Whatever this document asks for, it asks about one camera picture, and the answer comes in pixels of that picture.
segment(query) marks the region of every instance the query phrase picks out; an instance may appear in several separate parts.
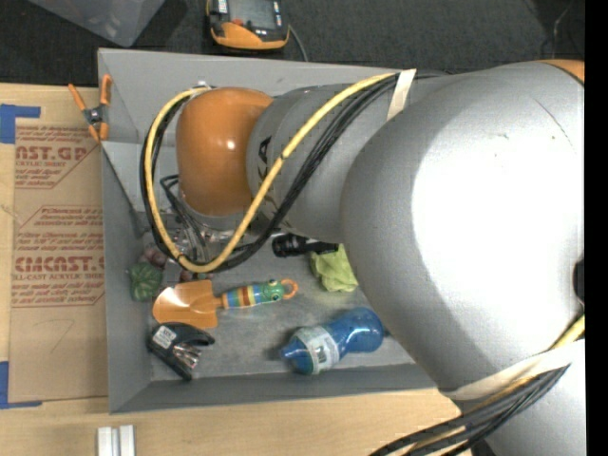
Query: blue plastic bottle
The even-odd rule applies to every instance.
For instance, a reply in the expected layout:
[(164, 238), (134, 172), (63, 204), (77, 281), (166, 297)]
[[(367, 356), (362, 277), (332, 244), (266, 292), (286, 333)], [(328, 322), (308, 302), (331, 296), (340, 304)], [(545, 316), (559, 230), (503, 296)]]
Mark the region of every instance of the blue plastic bottle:
[(329, 324), (300, 328), (279, 354), (295, 371), (317, 374), (329, 370), (349, 352), (375, 352), (384, 334), (377, 314), (359, 307)]

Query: orange toy shovel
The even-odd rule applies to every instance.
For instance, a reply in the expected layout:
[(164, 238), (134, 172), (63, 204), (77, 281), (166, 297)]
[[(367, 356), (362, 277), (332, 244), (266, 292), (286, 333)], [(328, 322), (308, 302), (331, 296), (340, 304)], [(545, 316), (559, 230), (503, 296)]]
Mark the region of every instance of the orange toy shovel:
[(289, 299), (297, 284), (289, 278), (280, 282), (251, 284), (215, 296), (211, 280), (182, 282), (162, 291), (154, 302), (152, 315), (161, 324), (180, 322), (205, 330), (218, 325), (217, 309), (239, 309)]

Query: yellow-green cloth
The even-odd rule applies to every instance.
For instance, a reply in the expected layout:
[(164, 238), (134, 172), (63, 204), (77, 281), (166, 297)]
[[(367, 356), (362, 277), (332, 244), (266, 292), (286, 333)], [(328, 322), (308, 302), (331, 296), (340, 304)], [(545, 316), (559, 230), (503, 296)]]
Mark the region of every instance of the yellow-green cloth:
[(339, 245), (335, 252), (328, 254), (311, 254), (311, 269), (320, 278), (323, 287), (330, 292), (352, 292), (359, 283), (352, 272), (351, 264), (346, 257), (344, 245)]

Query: display screen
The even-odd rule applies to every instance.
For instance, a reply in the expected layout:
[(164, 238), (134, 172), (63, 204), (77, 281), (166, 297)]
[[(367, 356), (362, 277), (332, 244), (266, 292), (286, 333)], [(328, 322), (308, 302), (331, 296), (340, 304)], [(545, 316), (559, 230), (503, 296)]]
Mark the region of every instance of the display screen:
[(230, 19), (240, 19), (243, 23), (262, 29), (276, 27), (273, 3), (267, 0), (228, 0)]

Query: blue tape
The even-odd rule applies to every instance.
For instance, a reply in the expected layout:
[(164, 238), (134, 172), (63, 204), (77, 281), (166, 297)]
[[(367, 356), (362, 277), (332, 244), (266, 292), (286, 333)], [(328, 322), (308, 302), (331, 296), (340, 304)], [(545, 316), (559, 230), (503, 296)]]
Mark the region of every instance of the blue tape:
[(40, 106), (0, 104), (0, 143), (15, 143), (17, 118), (40, 118)]
[(20, 402), (9, 404), (9, 362), (0, 362), (0, 409), (14, 409), (18, 407), (37, 407), (41, 402)]

